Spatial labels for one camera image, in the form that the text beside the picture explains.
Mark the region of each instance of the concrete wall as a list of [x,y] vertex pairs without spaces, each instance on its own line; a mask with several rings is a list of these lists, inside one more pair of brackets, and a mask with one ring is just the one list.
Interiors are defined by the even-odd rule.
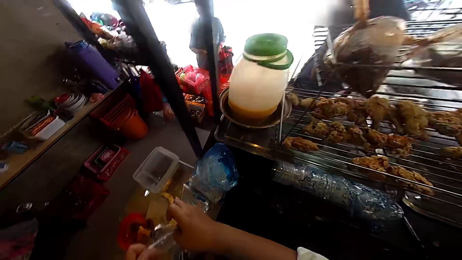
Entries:
[[32,111],[25,98],[51,99],[65,90],[61,81],[70,68],[64,42],[81,36],[53,0],[2,0],[0,25],[0,133],[4,133]]

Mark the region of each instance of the black pole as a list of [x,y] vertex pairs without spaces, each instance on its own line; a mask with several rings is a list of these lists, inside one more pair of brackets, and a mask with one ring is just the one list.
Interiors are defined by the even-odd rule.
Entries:
[[201,143],[194,129],[193,120],[186,109],[173,67],[157,39],[143,2],[141,0],[112,0],[112,3],[114,9],[118,11],[129,29],[130,35],[140,50],[140,54],[147,58],[149,68],[156,77],[156,81],[169,101],[173,112],[175,112],[176,118],[188,137],[194,153],[199,158],[201,156]]
[[207,47],[207,60],[208,60],[208,72],[210,73],[210,82],[212,88],[212,102],[213,102],[213,119],[215,124],[220,123],[221,110],[218,100],[218,86],[219,83],[219,70],[218,70],[218,46],[213,40],[213,26],[214,14],[213,14],[213,2],[212,0],[195,0],[196,5],[199,5],[203,14],[201,18],[205,22],[205,37]]
[[74,28],[80,33],[80,35],[86,40],[89,44],[96,47],[96,49],[101,53],[101,55],[107,60],[107,62],[112,63],[113,56],[110,55],[106,49],[98,42],[95,34],[86,26],[82,21],[80,16],[72,8],[71,4],[67,0],[55,0],[55,6],[61,11],[61,13],[66,17],[66,19],[74,26]]

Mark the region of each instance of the orange sauce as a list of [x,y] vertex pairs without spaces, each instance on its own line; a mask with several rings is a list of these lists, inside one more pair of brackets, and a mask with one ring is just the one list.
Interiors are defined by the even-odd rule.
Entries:
[[265,121],[265,119],[267,119],[278,108],[278,105],[276,105],[275,107],[272,107],[270,109],[266,109],[263,111],[262,110],[252,111],[252,110],[241,108],[233,104],[229,100],[228,100],[228,104],[232,110],[232,115],[234,119],[236,119],[237,121],[243,124],[254,124],[254,125]]

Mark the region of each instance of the white sleeve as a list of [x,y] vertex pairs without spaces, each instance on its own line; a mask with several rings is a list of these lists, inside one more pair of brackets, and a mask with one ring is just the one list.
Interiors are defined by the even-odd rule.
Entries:
[[306,248],[297,248],[297,260],[328,260],[320,254],[317,254]]

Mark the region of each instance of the finger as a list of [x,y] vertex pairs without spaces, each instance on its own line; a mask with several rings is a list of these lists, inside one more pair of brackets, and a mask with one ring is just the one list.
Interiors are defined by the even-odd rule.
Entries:
[[182,222],[181,208],[174,203],[170,204],[169,207],[167,208],[167,217],[170,217],[170,219],[172,218],[175,219],[175,221],[178,223]]
[[143,244],[132,244],[130,247],[128,247],[127,250],[127,260],[136,260],[138,256],[143,253],[143,251],[146,249],[146,246]]
[[145,250],[138,260],[157,260],[162,256],[163,251],[159,248],[150,248]]
[[178,205],[180,208],[183,208],[185,206],[187,206],[188,204],[186,204],[184,201],[180,200],[179,198],[175,198],[175,200],[173,201],[173,203],[175,203],[176,205]]

